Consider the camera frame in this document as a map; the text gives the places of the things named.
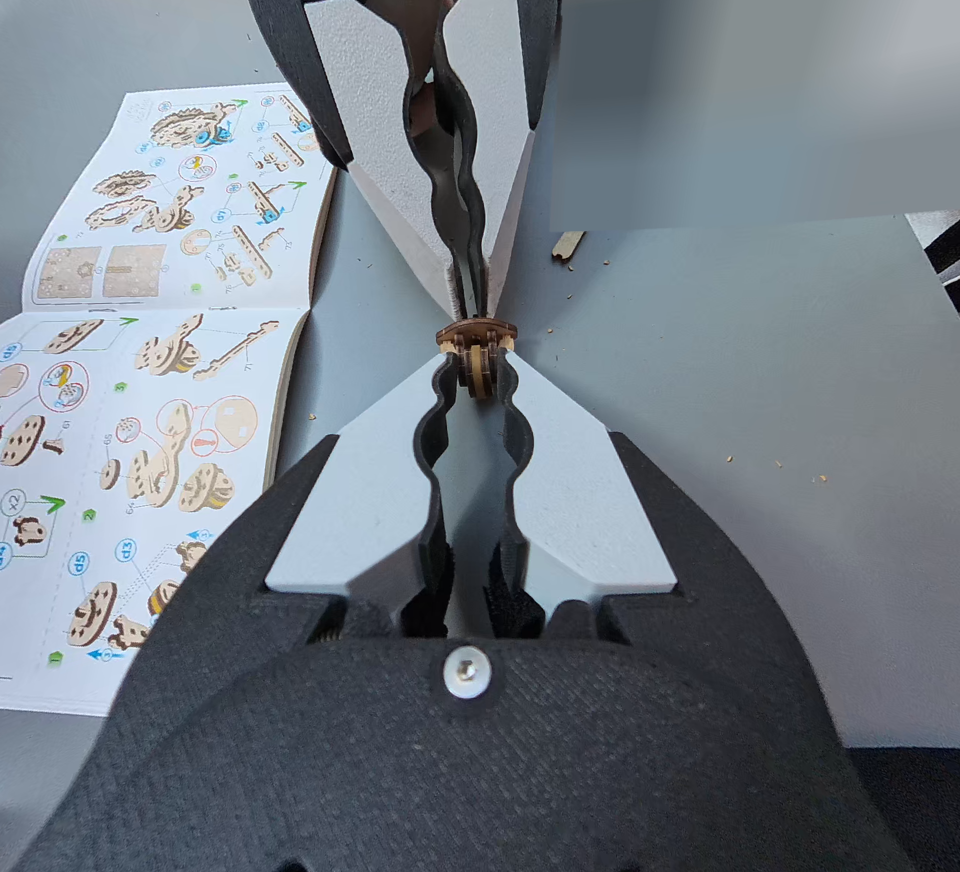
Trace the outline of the grey desk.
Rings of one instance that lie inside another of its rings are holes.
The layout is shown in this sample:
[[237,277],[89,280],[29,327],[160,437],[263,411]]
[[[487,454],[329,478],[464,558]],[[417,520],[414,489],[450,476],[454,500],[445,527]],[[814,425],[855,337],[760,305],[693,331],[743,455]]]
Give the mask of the grey desk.
[[[2,319],[124,95],[272,81],[247,0],[2,0]],[[750,559],[848,745],[958,745],[958,320],[906,223],[549,228],[556,74],[504,295],[521,355]]]

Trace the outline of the small wooden puzzle assembly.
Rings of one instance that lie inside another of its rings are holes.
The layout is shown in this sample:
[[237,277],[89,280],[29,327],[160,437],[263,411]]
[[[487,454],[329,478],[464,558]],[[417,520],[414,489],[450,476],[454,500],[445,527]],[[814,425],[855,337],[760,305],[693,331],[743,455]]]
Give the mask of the small wooden puzzle assembly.
[[498,352],[514,350],[516,326],[497,318],[468,318],[436,334],[439,350],[458,358],[458,383],[472,398],[492,398],[498,386]]

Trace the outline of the puzzle instruction booklet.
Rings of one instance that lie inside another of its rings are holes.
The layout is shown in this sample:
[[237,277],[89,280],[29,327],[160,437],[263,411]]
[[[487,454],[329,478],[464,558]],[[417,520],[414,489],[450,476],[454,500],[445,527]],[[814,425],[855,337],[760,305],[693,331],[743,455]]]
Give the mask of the puzzle instruction booklet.
[[124,98],[2,325],[2,709],[106,715],[272,481],[333,178],[287,83]]

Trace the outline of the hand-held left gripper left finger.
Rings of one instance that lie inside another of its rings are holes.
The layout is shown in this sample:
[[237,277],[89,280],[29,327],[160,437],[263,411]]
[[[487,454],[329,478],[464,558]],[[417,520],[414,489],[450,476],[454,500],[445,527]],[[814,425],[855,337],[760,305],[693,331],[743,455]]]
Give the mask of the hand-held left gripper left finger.
[[440,485],[458,365],[438,354],[339,433],[283,543],[271,590],[364,600],[443,638],[453,584]]

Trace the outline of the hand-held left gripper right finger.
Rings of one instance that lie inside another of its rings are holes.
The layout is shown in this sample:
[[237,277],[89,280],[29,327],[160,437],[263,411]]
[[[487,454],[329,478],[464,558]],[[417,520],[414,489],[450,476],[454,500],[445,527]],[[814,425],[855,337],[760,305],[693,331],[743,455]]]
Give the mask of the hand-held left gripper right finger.
[[677,578],[603,422],[524,362],[498,356],[515,469],[490,561],[498,638],[535,638],[564,602],[668,593]]

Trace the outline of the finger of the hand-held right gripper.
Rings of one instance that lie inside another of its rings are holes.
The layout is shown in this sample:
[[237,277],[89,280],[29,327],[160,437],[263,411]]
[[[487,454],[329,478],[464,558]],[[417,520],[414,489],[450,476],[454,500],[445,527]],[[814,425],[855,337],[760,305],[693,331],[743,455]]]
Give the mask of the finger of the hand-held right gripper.
[[350,146],[346,168],[421,285],[456,322],[464,315],[459,274],[405,117],[411,68],[402,33],[356,0],[319,0],[304,11]]
[[438,26],[437,74],[468,221],[464,259],[474,312],[491,318],[507,277],[534,142],[518,0],[456,0]]

